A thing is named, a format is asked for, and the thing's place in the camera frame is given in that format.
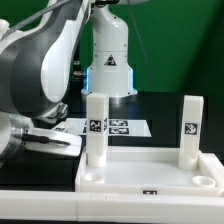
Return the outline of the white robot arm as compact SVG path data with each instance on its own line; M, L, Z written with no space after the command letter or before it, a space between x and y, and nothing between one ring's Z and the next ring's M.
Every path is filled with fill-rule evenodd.
M80 154L81 137L35 128L32 120L63 113L71 60L89 19L94 20L95 59L82 93L106 93L115 103L137 94L127 62L127 24L108 9L131 2L49 0L31 17L40 24L25 32L21 28L28 20L13 27L0 20L0 161L23 149Z

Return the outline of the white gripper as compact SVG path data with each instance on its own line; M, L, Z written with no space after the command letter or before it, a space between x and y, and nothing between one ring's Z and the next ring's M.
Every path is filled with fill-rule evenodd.
M21 140L28 150L71 157L78 157L82 147L78 135L42 128L28 129Z

